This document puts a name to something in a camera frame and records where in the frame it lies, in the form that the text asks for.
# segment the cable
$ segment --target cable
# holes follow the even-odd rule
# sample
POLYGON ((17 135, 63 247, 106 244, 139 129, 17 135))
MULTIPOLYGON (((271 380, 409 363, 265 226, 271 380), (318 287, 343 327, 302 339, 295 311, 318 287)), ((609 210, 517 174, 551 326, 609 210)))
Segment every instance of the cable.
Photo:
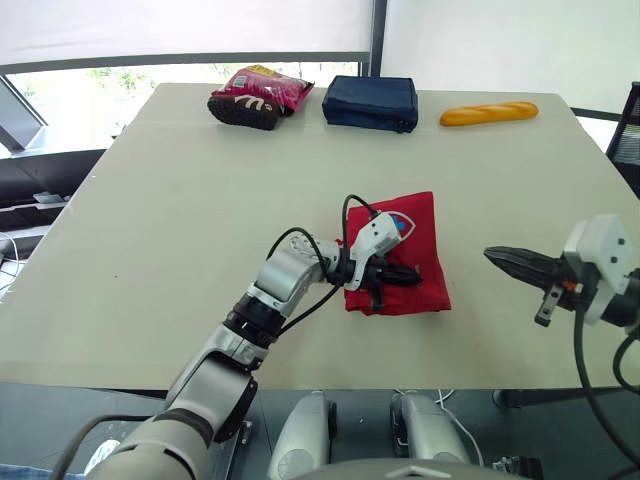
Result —
POLYGON ((329 272, 327 271, 327 265, 323 261, 322 254, 320 253, 320 248, 318 247, 318 244, 316 243, 315 239, 311 236, 311 234, 302 227, 291 227, 289 230, 287 230, 282 235, 280 235, 278 237, 278 240, 276 240, 275 243, 271 246, 271 249, 267 254, 267 260, 271 258, 271 256, 276 251, 276 248, 278 248, 278 245, 282 243, 282 240, 287 238, 293 232, 301 233, 302 235, 304 235, 304 237, 307 240, 309 240, 309 243, 311 244, 311 248, 313 248, 313 253, 315 253, 316 256, 318 257, 318 263, 320 264, 320 269, 322 270, 322 277, 326 279, 329 272))
POLYGON ((609 476, 609 480, 619 480, 620 478, 626 477, 627 475, 631 474, 631 473, 635 473, 637 470, 636 467, 631 466, 631 467, 627 467, 623 470, 620 470, 619 472, 614 473, 613 475, 609 476))
POLYGON ((10 237, 9 235, 7 235, 4 232, 0 232, 0 235, 2 235, 3 237, 5 237, 6 239, 8 239, 11 244, 13 245, 13 253, 16 257, 15 262, 16 262, 16 272, 15 275, 13 275, 13 280, 11 280, 9 283, 7 283, 6 285, 3 285, 2 287, 0 287, 0 290, 4 290, 7 287, 10 287, 11 285, 13 285, 13 282, 16 281, 16 277, 18 276, 18 274, 20 273, 20 256, 18 255, 18 245, 16 245, 16 241, 10 237))
POLYGON ((438 405, 444 405, 444 401, 449 398, 451 395, 453 395, 453 392, 455 392, 455 390, 452 388, 451 391, 449 393, 447 393, 444 397, 441 397, 439 400, 436 400, 436 403, 438 405))
POLYGON ((316 303, 314 303, 311 307, 309 307, 307 310, 305 310, 303 313, 301 313, 300 315, 298 315, 296 318, 294 318, 293 320, 291 320, 289 323, 287 323, 284 327, 282 327, 280 329, 280 333, 278 333, 278 337, 280 337, 283 333, 286 333, 288 330, 290 330, 291 328, 295 327, 298 323, 300 323, 302 320, 304 320, 305 318, 307 318, 309 315, 311 315, 313 312, 315 312, 316 310, 318 310, 322 305, 324 305, 325 303, 327 303, 327 301, 333 297, 333 295, 340 290, 340 285, 335 285, 330 291, 329 293, 327 293, 324 297, 322 297, 320 300, 318 300, 316 303))
POLYGON ((443 397, 442 396, 442 390, 438 389, 438 397, 439 397, 439 399, 436 400, 436 403, 440 404, 440 408, 447 415, 449 415, 451 420, 453 420, 455 422, 455 424, 458 425, 460 430, 462 430, 465 433, 465 435, 467 437, 469 437, 469 440, 471 440, 471 443, 473 443, 473 447, 476 449, 476 455, 478 456, 478 465, 480 465, 481 467, 484 467, 484 458, 482 458, 482 452, 480 452, 480 447, 478 446, 478 442, 476 442, 476 439, 473 437, 473 435, 471 435, 471 432, 469 430, 467 430, 464 425, 462 425, 462 422, 460 422, 460 420, 458 420, 456 418, 456 416, 453 414, 453 412, 451 412, 451 410, 448 410, 447 408, 444 407, 444 401, 447 398, 449 398, 453 392, 454 392, 454 390, 451 390, 445 397, 443 397))
POLYGON ((629 349, 631 344, 634 341, 638 340, 638 338, 640 338, 640 327, 636 327, 635 330, 629 333, 629 336, 622 341, 622 343, 616 350, 616 354, 613 356, 613 374, 615 375, 616 380, 618 380, 618 383, 622 386, 622 388, 630 391, 631 393, 635 393, 636 395, 640 395, 640 386, 631 385, 622 376, 621 363, 624 354, 627 353, 627 350, 629 349))
POLYGON ((600 425, 607 432, 609 438, 615 445, 620 449, 625 456, 631 460, 631 462, 636 466, 636 468, 640 469, 640 457, 635 454, 633 449, 629 447, 625 443, 625 441, 620 438, 618 433, 614 430, 613 425, 609 422, 607 417, 604 415, 602 407, 598 403, 598 399, 596 398, 595 393, 593 392, 593 387, 591 386, 591 381, 589 380, 589 375, 587 373, 587 367, 584 363, 584 345, 583 345, 583 333, 584 333, 584 314, 585 308, 582 303, 578 303, 576 305, 576 319, 575 326, 573 329, 573 352, 576 358, 576 368, 578 369, 578 376, 580 377, 580 383, 582 384, 582 388, 587 397, 587 402, 589 402, 589 406, 593 411, 593 414, 596 416, 600 425))
POLYGON ((140 416, 140 415, 102 415, 101 417, 94 418, 93 420, 85 424, 80 430, 78 430, 78 432, 71 439, 71 441, 67 445, 67 448, 64 449, 64 452, 62 452, 62 455, 58 459, 58 462, 56 463, 56 466, 54 467, 53 472, 51 472, 51 477, 49 477, 49 479, 50 480, 64 479, 65 475, 67 474, 67 470, 69 469, 69 465, 71 465, 71 462, 73 461, 73 457, 75 456, 78 450, 78 447, 82 443, 82 440, 99 423, 115 422, 115 421, 144 422, 149 418, 151 417, 140 416))
MULTIPOLYGON (((348 207, 349 207, 349 200, 356 200, 357 202, 360 202, 367 210, 369 210, 369 213, 371 214, 372 217, 376 217, 378 215, 378 212, 376 211, 376 209, 374 209, 371 205, 369 205, 367 202, 365 202, 359 196, 353 195, 353 194, 349 194, 349 195, 347 195, 345 197, 344 202, 342 203, 342 214, 341 214, 342 258, 340 259, 340 265, 341 265, 341 269, 342 269, 342 274, 341 274, 340 280, 337 281, 337 283, 329 291, 329 293, 327 293, 324 297, 322 297, 320 300, 318 300, 315 304, 313 304, 311 307, 309 307, 303 313, 298 315, 296 318, 291 320, 289 323, 284 325, 280 329, 280 333, 278 333, 278 337, 280 337, 283 333, 285 333, 288 330, 290 330, 292 327, 296 326, 302 320, 304 320, 309 315, 311 315, 313 312, 318 310, 322 305, 327 303, 327 301, 333 295, 335 295, 335 293, 340 289, 340 287, 342 287, 345 283, 347 283, 347 261, 348 261, 348 258, 349 258, 349 243, 348 243, 349 239, 347 237, 347 210, 348 210, 348 207)), ((267 258, 269 258, 273 254, 273 252, 275 251, 277 246, 280 244, 280 242, 282 242, 284 237, 286 237, 292 231, 300 232, 303 235, 306 234, 305 236, 311 242, 311 246, 312 247, 314 246, 315 240, 313 240, 313 237, 311 237, 311 235, 309 235, 308 232, 306 232, 304 229, 298 228, 298 227, 290 228, 289 230, 287 230, 287 232, 285 232, 282 235, 280 235, 280 238, 278 238, 276 243, 273 244, 273 246, 271 247, 271 250, 269 250, 269 255, 267 256, 267 258)), ((314 252, 318 256, 318 259, 320 259, 320 258, 322 258, 321 255, 320 255, 320 249, 317 248, 317 247, 318 247, 317 244, 315 244, 314 252)), ((326 267, 323 268, 322 273, 324 274, 324 277, 326 278, 327 277, 326 267)))

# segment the window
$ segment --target window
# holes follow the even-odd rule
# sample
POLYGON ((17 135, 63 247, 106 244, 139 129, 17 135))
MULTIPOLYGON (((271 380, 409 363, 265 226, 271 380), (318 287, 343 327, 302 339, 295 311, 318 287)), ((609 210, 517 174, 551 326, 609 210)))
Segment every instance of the window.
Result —
POLYGON ((0 143, 0 158, 8 158, 11 156, 11 152, 0 143))
POLYGON ((607 151, 613 134, 616 131, 618 122, 611 120, 600 120, 597 118, 576 117, 587 134, 600 147, 603 152, 607 151))
MULTIPOLYGON (((104 141, 118 135, 163 82, 224 84, 240 63, 147 65, 54 70, 7 75, 52 128, 74 137, 104 141)), ((357 62, 264 63, 285 75, 318 87, 335 75, 357 75, 357 62)))

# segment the logo patch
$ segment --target logo patch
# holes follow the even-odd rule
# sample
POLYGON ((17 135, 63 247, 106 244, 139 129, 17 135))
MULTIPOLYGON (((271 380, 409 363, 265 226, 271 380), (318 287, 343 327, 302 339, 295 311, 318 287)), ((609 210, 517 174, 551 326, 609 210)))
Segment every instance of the logo patch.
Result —
POLYGON ((393 218, 393 223, 396 224, 396 228, 400 232, 400 236, 403 241, 406 240, 416 229, 415 222, 404 213, 394 211, 388 211, 386 213, 391 215, 391 218, 393 218))

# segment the black cable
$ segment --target black cable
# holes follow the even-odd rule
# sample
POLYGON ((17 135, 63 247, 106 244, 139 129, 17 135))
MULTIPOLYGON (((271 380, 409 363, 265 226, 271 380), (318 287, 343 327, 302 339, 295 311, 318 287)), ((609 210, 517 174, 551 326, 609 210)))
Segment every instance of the black cable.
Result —
POLYGON ((573 329, 573 352, 576 358, 576 368, 578 369, 578 376, 580 377, 580 383, 582 384, 582 388, 587 397, 587 402, 589 402, 589 406, 593 411, 593 414, 596 416, 600 425, 607 432, 609 438, 615 445, 620 449, 624 455, 631 460, 631 462, 636 466, 636 468, 640 469, 640 457, 636 455, 633 449, 626 444, 626 442, 618 435, 618 432, 615 431, 613 425, 609 422, 607 417, 604 415, 602 407, 596 398, 596 395, 593 391, 593 387, 591 386, 591 382, 589 380, 589 375, 587 374, 587 367, 584 363, 584 345, 583 345, 583 331, 584 331, 584 314, 585 308, 582 303, 578 303, 576 305, 576 319, 575 326, 573 329))
POLYGON ((311 248, 313 248, 313 253, 315 253, 316 256, 318 257, 318 263, 320 263, 320 269, 322 270, 322 277, 326 279, 329 272, 327 271, 327 265, 325 264, 322 258, 322 254, 320 253, 320 248, 318 248, 318 244, 316 243, 315 239, 311 236, 311 234, 302 227, 291 227, 289 230, 287 230, 282 235, 280 235, 280 237, 278 237, 278 240, 276 240, 275 243, 271 246, 271 249, 267 254, 267 260, 271 258, 271 256, 276 251, 276 248, 278 248, 278 245, 282 243, 282 240, 287 238, 293 232, 301 233, 302 235, 304 235, 304 237, 307 240, 309 240, 309 243, 311 244, 311 248))
POLYGON ((65 475, 67 474, 67 470, 69 469, 69 465, 73 461, 73 457, 75 457, 76 452, 78 451, 78 447, 82 443, 84 437, 93 430, 96 425, 102 422, 144 422, 149 419, 149 416, 141 416, 141 415, 102 415, 101 417, 96 417, 87 424, 85 424, 75 436, 71 439, 67 448, 64 449, 62 455, 58 459, 56 466, 51 472, 50 480, 63 480, 65 475))
MULTIPOLYGON (((320 300, 318 300, 316 303, 314 303, 311 307, 309 307, 303 313, 298 315, 296 318, 291 320, 289 323, 284 325, 280 329, 280 333, 278 334, 278 336, 280 336, 283 333, 287 332, 289 329, 291 329, 292 327, 294 327, 295 325, 300 323, 302 320, 307 318, 309 315, 311 315, 313 312, 318 310, 322 305, 327 303, 327 301, 333 295, 335 295, 335 293, 340 289, 340 287, 342 287, 345 283, 347 283, 347 280, 348 280, 347 279, 347 262, 348 262, 348 259, 349 259, 349 243, 348 243, 349 238, 347 236, 347 210, 349 208, 349 201, 350 200, 355 200, 357 202, 360 202, 367 210, 369 210, 369 213, 371 214, 372 218, 375 218, 378 215, 377 210, 375 208, 373 208, 371 205, 369 205, 367 202, 365 202, 359 196, 353 195, 353 194, 349 194, 349 195, 347 195, 345 197, 344 202, 342 203, 342 213, 341 213, 341 217, 340 217, 341 226, 342 226, 342 257, 340 259, 340 265, 341 265, 342 272, 341 272, 340 280, 329 291, 329 293, 327 293, 324 297, 322 297, 320 300)), ((287 233, 281 235, 280 238, 278 239, 278 241, 274 244, 274 246, 271 247, 271 250, 269 252, 269 254, 270 254, 269 256, 271 256, 271 254, 275 250, 275 247, 278 246, 278 244, 282 241, 282 239, 286 235, 287 235, 287 233)), ((320 256, 320 251, 319 250, 316 252, 316 255, 318 256, 318 258, 322 258, 320 256)))
POLYGON ((333 297, 333 295, 340 290, 340 285, 334 285, 334 287, 329 291, 329 293, 327 293, 324 297, 322 297, 320 300, 318 300, 316 303, 314 303, 311 307, 309 307, 307 310, 304 311, 304 313, 301 313, 300 315, 298 315, 296 318, 294 318, 293 320, 291 320, 289 323, 287 323, 284 327, 282 327, 280 329, 280 333, 278 334, 278 337, 281 336, 283 333, 286 333, 287 330, 295 327, 298 323, 300 323, 302 320, 304 320, 305 318, 307 318, 309 315, 311 315, 313 312, 315 312, 316 310, 318 310, 322 305, 324 305, 325 303, 327 303, 327 301, 333 297))
POLYGON ((631 344, 640 338, 640 327, 636 327, 629 336, 623 340, 618 349, 616 350, 616 354, 613 356, 613 374, 618 380, 618 383, 625 390, 630 391, 631 393, 635 393, 636 395, 640 395, 640 386, 631 385, 627 380, 622 376, 622 357, 627 353, 627 350, 631 346, 631 344))
POLYGON ((626 477, 627 475, 634 473, 638 471, 637 467, 631 466, 631 467, 627 467, 623 470, 620 470, 619 472, 614 473, 613 475, 609 476, 609 480, 619 480, 623 477, 626 477))

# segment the baguette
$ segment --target baguette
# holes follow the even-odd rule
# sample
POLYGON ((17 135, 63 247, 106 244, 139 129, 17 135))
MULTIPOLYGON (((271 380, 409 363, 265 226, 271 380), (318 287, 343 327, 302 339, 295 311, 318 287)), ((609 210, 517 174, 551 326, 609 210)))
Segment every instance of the baguette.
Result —
POLYGON ((529 102, 493 103, 475 107, 459 107, 447 110, 440 117, 445 127, 474 125, 476 123, 503 122, 506 120, 524 120, 535 117, 538 107, 529 102))

